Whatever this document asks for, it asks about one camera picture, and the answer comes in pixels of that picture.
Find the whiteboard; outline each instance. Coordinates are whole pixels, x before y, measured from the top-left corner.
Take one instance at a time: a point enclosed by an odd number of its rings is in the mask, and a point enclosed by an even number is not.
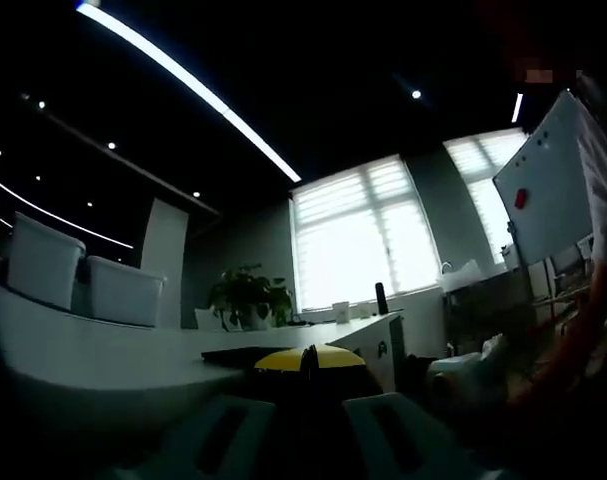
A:
[[[494,177],[526,265],[550,257],[592,232],[576,140],[576,102],[563,91],[534,134]],[[515,200],[522,188],[527,191],[527,202],[518,210]]]

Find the white cup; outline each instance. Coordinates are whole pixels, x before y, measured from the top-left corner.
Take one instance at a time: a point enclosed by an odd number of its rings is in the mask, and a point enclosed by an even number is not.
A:
[[[350,321],[350,302],[338,302],[332,304],[336,323],[347,323]]]

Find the window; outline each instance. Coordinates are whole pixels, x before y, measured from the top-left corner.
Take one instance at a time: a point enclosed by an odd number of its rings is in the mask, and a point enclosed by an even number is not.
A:
[[[513,128],[444,143],[481,218],[495,264],[503,263],[501,248],[512,243],[512,236],[507,231],[507,211],[492,177],[512,159],[525,140],[527,136],[521,129]]]
[[[388,157],[294,191],[301,310],[409,292],[436,283],[439,262],[405,164]]]

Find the yellow object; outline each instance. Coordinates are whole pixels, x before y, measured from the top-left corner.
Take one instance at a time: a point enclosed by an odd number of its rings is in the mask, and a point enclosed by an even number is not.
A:
[[[365,365],[361,357],[344,348],[331,347],[329,345],[315,345],[315,347],[319,368]],[[273,353],[259,360],[254,365],[254,368],[298,372],[301,369],[301,359],[305,350],[305,348],[293,348],[292,350]]]

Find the red magnet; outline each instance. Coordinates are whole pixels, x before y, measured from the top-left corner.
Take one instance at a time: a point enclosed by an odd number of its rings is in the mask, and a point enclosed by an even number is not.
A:
[[[527,190],[524,188],[519,188],[519,191],[516,192],[516,201],[514,202],[514,206],[516,207],[517,210],[523,210],[526,202],[527,202]]]

